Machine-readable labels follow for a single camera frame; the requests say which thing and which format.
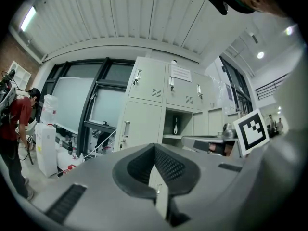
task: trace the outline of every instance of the floor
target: floor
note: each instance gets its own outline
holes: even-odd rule
[[[27,151],[25,150],[25,147],[23,144],[19,144],[19,158],[24,159],[27,156]],[[31,165],[31,162],[29,158],[27,157],[24,161],[21,162],[22,166],[22,175],[24,177],[29,178],[29,185],[27,187],[31,188],[34,190],[34,198],[42,191],[44,191],[49,184],[52,184],[55,182],[58,177],[57,175],[53,175],[49,178],[47,178],[42,171],[39,169],[38,162],[37,162],[37,155],[36,151],[33,150],[30,152],[31,158],[33,160],[34,165]],[[1,172],[3,173],[4,178],[7,180],[9,187],[11,188],[12,191],[15,191],[15,188],[13,187],[7,167],[3,161],[3,159],[0,156],[0,169]]]

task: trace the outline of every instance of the plastic bag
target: plastic bag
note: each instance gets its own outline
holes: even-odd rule
[[[44,96],[44,105],[40,120],[45,124],[56,123],[56,112],[58,108],[58,98],[52,95]]]

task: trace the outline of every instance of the round ceiling light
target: round ceiling light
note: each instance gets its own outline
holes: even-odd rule
[[[285,30],[285,33],[286,33],[287,35],[291,35],[291,34],[293,33],[292,27],[289,26],[289,27]]]
[[[262,59],[264,57],[264,52],[259,52],[257,57],[258,59]]]

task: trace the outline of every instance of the ceiling light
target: ceiling light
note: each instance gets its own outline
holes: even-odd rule
[[[286,33],[287,35],[291,35],[291,34],[293,33],[292,27],[289,26],[289,27],[285,30],[285,33]]]
[[[23,23],[21,24],[21,29],[23,31],[25,31],[26,27],[28,26],[28,24],[30,23],[32,17],[35,15],[36,11],[34,7],[31,7],[31,9],[29,10],[28,14],[26,15]]]
[[[258,59],[262,59],[264,57],[264,52],[259,52],[257,57]]]

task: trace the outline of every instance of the red object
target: red object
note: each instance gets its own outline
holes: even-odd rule
[[[14,141],[18,136],[15,132],[17,121],[19,120],[19,124],[28,125],[32,110],[31,101],[28,97],[16,99],[12,102],[9,109],[11,112],[11,122],[5,123],[0,127],[0,137]]]

